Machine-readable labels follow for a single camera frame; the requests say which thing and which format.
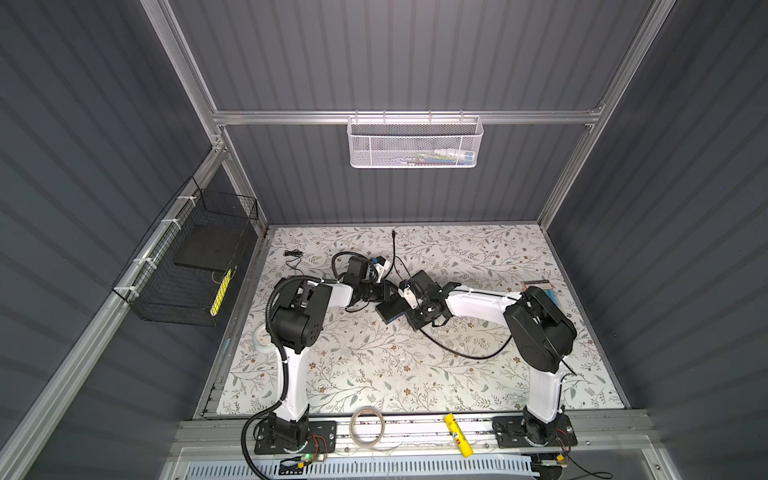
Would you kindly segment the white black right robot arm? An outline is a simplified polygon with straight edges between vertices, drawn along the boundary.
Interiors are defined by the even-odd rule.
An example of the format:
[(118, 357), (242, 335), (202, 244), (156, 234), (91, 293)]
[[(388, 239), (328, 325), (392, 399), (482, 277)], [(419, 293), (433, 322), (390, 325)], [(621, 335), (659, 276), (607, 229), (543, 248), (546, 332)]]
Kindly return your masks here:
[(399, 293), (408, 304), (409, 321), (418, 327), (454, 316), (506, 326), (530, 368), (525, 412), (542, 424), (554, 422), (563, 412), (563, 360), (573, 350), (577, 330), (544, 290), (532, 286), (519, 293), (499, 293), (456, 282), (440, 286), (427, 278), (401, 282)]

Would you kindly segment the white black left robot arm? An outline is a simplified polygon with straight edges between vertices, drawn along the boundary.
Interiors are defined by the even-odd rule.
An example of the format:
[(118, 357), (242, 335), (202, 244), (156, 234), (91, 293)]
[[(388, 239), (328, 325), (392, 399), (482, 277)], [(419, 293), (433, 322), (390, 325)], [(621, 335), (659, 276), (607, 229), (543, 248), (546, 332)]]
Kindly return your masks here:
[(265, 327), (279, 361), (278, 405), (269, 413), (269, 422), (294, 427), (307, 421), (308, 354), (323, 331), (328, 310), (344, 310), (359, 300), (381, 303), (397, 297), (397, 287), (388, 280), (352, 286), (308, 275), (281, 279), (265, 307)]

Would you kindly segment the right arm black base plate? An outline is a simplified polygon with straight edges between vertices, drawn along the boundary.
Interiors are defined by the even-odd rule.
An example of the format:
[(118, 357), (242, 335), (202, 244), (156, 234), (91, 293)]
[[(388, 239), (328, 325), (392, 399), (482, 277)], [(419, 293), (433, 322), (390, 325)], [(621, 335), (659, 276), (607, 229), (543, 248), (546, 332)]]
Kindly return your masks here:
[(545, 423), (528, 411), (520, 415), (496, 416), (492, 430), (500, 448), (574, 447), (578, 439), (569, 417), (558, 413)]

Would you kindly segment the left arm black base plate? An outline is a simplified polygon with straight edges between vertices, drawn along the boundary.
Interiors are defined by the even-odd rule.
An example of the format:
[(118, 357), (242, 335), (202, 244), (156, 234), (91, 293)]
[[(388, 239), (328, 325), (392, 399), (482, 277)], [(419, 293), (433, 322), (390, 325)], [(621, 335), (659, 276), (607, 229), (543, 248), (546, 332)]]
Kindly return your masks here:
[(260, 421), (252, 452), (256, 455), (333, 453), (337, 427), (335, 421), (286, 422), (277, 418)]

